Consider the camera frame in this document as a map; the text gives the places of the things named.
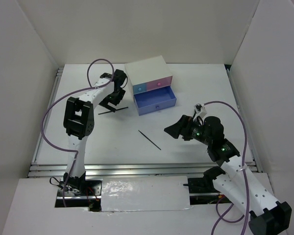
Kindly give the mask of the light blue small drawer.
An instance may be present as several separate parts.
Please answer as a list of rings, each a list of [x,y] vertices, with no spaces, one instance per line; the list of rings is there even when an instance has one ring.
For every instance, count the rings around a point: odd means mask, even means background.
[[[133,85],[132,86],[132,91],[133,94],[140,94],[140,93],[144,93],[147,91],[147,85],[146,83],[142,83],[142,84],[137,84],[137,85]]]

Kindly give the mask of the purple wide drawer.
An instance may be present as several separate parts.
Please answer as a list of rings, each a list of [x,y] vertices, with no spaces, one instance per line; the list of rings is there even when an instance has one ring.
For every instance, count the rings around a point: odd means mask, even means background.
[[[175,106],[176,96],[170,86],[135,94],[134,103],[140,116]]]

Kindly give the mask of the pink drawer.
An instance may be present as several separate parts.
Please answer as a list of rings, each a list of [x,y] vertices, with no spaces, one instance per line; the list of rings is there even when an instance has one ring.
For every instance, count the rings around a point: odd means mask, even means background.
[[[156,90],[159,88],[170,86],[172,83],[172,76],[152,80],[146,83],[147,91]]]

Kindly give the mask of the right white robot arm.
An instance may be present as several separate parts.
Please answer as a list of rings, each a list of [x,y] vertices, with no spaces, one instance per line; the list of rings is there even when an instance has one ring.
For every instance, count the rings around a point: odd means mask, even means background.
[[[245,164],[237,148],[225,138],[224,127],[218,117],[199,118],[183,115],[164,129],[174,139],[197,140],[207,146],[207,152],[217,166],[204,172],[197,183],[186,186],[191,190],[218,191],[245,214],[254,235],[278,235],[288,229],[292,208],[279,202],[256,178]]]

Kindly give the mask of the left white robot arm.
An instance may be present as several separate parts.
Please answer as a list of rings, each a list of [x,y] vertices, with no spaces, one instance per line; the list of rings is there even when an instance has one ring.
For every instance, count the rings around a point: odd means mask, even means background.
[[[67,168],[63,181],[75,195],[86,190],[85,149],[86,142],[95,127],[94,110],[97,106],[116,111],[116,106],[125,95],[123,88],[127,75],[123,70],[115,70],[114,74],[104,73],[89,90],[79,97],[70,97],[66,103],[64,128],[68,135],[69,153]]]

